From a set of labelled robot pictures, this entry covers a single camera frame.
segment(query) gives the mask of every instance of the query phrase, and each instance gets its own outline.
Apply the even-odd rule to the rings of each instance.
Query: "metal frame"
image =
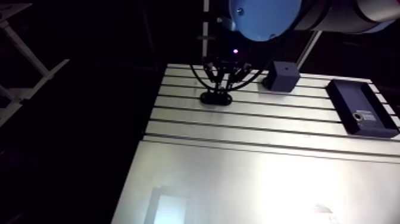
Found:
[[[20,102],[23,99],[30,99],[47,81],[51,80],[56,72],[58,72],[70,60],[65,59],[53,69],[48,70],[46,66],[35,56],[30,48],[24,43],[19,35],[11,28],[7,18],[18,12],[28,8],[32,4],[7,4],[12,6],[10,10],[5,12],[5,18],[0,22],[0,28],[4,31],[7,38],[20,51],[20,53],[31,63],[33,67],[43,76],[41,80],[33,88],[12,88],[7,89],[0,85],[0,94],[11,100],[7,107],[0,111],[0,127],[22,106]]]

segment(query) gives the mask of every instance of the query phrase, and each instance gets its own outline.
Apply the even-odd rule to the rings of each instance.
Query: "cable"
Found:
[[[310,2],[305,8],[304,10],[302,10],[299,14],[299,16],[297,16],[297,18],[295,19],[295,21],[293,21],[293,23],[290,25],[290,27],[285,31],[284,34],[281,35],[281,37],[279,37],[278,43],[276,44],[274,53],[272,55],[272,57],[264,64],[264,66],[258,71],[256,72],[250,79],[248,79],[247,81],[243,82],[242,84],[232,87],[230,89],[226,89],[226,91],[235,91],[238,90],[248,84],[250,84],[251,82],[253,82],[265,69],[267,69],[269,67],[269,65],[271,64],[271,62],[274,60],[274,57],[276,55],[276,53],[281,49],[281,47],[285,44],[285,42],[287,41],[289,35],[295,30],[296,26],[301,22],[301,20],[307,15],[307,13],[313,8],[313,6],[315,5],[315,3],[318,0],[313,0],[312,2]],[[201,80],[201,78],[197,75],[193,65],[189,65],[190,68],[193,71],[193,74],[195,75],[195,77],[198,79],[198,81],[204,85],[204,87],[206,87],[209,91],[217,91],[217,89],[208,86],[206,83],[204,83],[203,80]]]
[[[192,72],[193,72],[193,74],[196,76],[197,80],[198,80],[204,87],[206,87],[207,90],[209,90],[209,91],[211,91],[211,90],[214,91],[214,90],[215,90],[215,88],[213,88],[213,87],[207,85],[207,83],[205,83],[205,82],[199,77],[199,75],[197,74],[197,72],[196,72],[195,68],[193,67],[193,65],[190,64],[189,66],[190,66],[190,69],[192,69]]]

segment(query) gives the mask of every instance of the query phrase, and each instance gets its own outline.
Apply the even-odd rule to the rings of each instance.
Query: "metal rod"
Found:
[[[143,0],[140,0],[139,2],[140,2],[140,7],[142,7],[142,17],[143,17],[143,22],[145,23],[147,38],[149,40],[150,50],[151,50],[151,54],[153,57],[154,69],[157,72],[160,72],[160,67],[158,66],[158,62],[157,62],[157,56],[156,56],[156,52],[155,52],[155,48],[154,48],[153,38],[151,35],[151,31],[150,31],[150,25],[149,25],[149,21],[147,18],[145,4],[144,4]]]
[[[0,24],[0,27],[3,28],[5,34],[14,44],[14,46],[28,59],[28,61],[42,74],[42,76],[48,76],[49,70],[37,58],[37,56],[35,56],[30,48],[19,37],[19,35],[11,28],[10,24],[7,21],[3,21]]]
[[[300,70],[300,68],[303,66],[305,60],[307,59],[308,55],[310,54],[311,50],[317,43],[318,39],[320,38],[322,34],[322,31],[314,31],[310,37],[310,39],[307,42],[307,45],[303,49],[303,51],[300,54],[300,57],[297,59],[296,65],[297,69]]]

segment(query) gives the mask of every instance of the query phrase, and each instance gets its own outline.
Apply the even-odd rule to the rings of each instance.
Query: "table surface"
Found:
[[[170,64],[112,223],[398,223],[399,136],[348,135],[324,89],[368,82],[400,126],[372,82],[301,74],[281,94],[262,78],[203,105],[188,66]]]

